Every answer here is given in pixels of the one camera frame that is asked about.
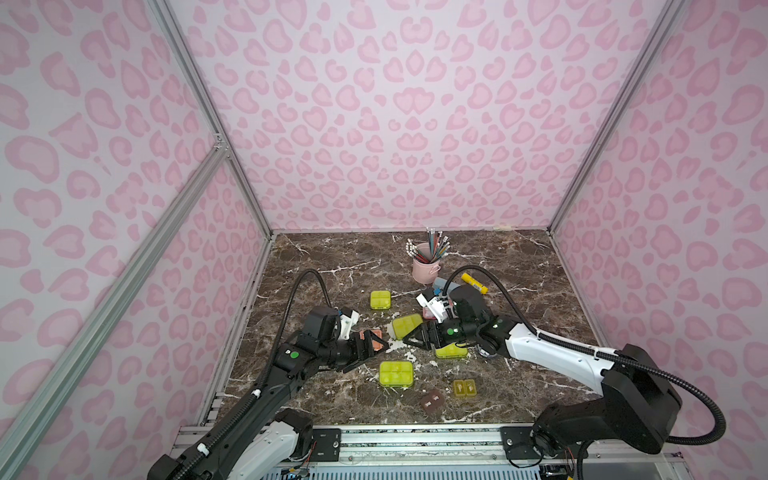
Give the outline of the small orange pillbox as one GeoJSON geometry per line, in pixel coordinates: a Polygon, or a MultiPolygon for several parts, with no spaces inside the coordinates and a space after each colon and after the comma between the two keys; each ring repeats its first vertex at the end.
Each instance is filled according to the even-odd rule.
{"type": "Polygon", "coordinates": [[[386,349],[384,337],[382,334],[383,332],[381,329],[376,328],[370,330],[371,344],[374,352],[379,352],[386,349]]]}

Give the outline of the green pillbox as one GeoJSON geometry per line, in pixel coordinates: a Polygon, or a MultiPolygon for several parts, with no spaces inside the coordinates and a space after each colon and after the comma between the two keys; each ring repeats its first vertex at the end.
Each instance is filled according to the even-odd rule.
{"type": "Polygon", "coordinates": [[[410,361],[383,361],[379,383],[384,387],[409,388],[414,384],[414,365],[410,361]]]}
{"type": "Polygon", "coordinates": [[[375,311],[389,310],[392,307],[392,295],[387,290],[376,290],[370,293],[370,308],[375,311]]]}
{"type": "Polygon", "coordinates": [[[435,355],[438,359],[461,359],[467,357],[468,349],[466,347],[459,347],[456,344],[451,344],[436,349],[435,355]]]}
{"type": "Polygon", "coordinates": [[[394,319],[391,330],[396,340],[402,340],[422,323],[423,318],[420,314],[410,314],[394,319]]]}

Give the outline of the green pillbox front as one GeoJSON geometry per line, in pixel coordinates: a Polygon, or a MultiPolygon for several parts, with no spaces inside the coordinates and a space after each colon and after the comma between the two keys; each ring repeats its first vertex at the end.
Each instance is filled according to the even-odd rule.
{"type": "Polygon", "coordinates": [[[410,361],[383,361],[379,383],[384,387],[409,388],[414,384],[414,365],[410,361]]]}

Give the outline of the small yellow pillbox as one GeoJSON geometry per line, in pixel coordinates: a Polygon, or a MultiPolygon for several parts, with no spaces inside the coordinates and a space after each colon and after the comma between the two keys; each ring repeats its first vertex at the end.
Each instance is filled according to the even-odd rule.
{"type": "Polygon", "coordinates": [[[457,379],[452,382],[452,392],[457,398],[472,398],[477,396],[477,386],[473,379],[457,379]]]}

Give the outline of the small dark red pillbox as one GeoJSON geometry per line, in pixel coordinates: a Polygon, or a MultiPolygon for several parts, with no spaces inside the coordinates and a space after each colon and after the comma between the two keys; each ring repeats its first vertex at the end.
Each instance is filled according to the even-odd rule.
{"type": "Polygon", "coordinates": [[[433,415],[441,410],[445,403],[445,396],[439,389],[430,390],[420,400],[420,406],[427,416],[433,415]]]}

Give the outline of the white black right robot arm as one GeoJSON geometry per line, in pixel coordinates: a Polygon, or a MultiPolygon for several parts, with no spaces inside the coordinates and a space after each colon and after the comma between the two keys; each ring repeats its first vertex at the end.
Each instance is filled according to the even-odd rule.
{"type": "Polygon", "coordinates": [[[588,388],[595,399],[573,405],[554,403],[534,421],[529,445],[553,457],[585,441],[620,440],[657,454],[667,442],[681,398],[639,347],[616,351],[573,342],[535,329],[518,307],[509,315],[492,311],[478,290],[461,286],[447,295],[427,288],[418,304],[433,318],[408,333],[404,343],[437,350],[477,346],[490,355],[544,367],[588,388]]]}

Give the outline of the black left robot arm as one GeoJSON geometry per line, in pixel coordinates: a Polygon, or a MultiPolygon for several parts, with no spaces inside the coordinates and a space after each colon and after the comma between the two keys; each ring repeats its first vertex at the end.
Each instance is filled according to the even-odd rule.
{"type": "Polygon", "coordinates": [[[373,330],[354,332],[357,318],[350,309],[313,308],[251,391],[177,458],[157,460],[147,477],[259,479],[284,460],[307,460],[312,419],[284,406],[318,372],[347,373],[389,348],[373,330]]]}

